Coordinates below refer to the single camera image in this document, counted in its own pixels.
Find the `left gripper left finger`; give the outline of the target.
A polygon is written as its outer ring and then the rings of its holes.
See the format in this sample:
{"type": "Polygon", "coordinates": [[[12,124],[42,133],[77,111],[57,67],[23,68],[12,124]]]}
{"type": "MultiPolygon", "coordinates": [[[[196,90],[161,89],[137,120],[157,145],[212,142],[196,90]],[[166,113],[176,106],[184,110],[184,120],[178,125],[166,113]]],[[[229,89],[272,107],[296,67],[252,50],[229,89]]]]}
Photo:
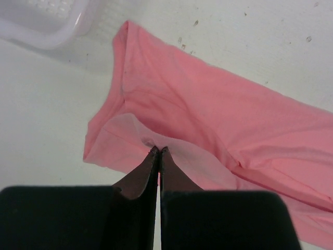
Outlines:
{"type": "Polygon", "coordinates": [[[1,249],[152,249],[159,149],[113,185],[1,191],[1,249]]]}

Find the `pink t shirt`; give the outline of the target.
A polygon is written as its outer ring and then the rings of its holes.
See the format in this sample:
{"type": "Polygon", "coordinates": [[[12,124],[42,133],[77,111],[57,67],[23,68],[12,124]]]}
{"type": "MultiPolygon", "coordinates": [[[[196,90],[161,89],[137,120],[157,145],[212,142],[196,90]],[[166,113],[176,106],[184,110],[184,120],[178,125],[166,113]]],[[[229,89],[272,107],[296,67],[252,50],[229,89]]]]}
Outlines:
{"type": "Polygon", "coordinates": [[[152,147],[206,190],[270,190],[299,239],[332,249],[332,114],[167,45],[126,21],[83,160],[128,173],[152,147]]]}

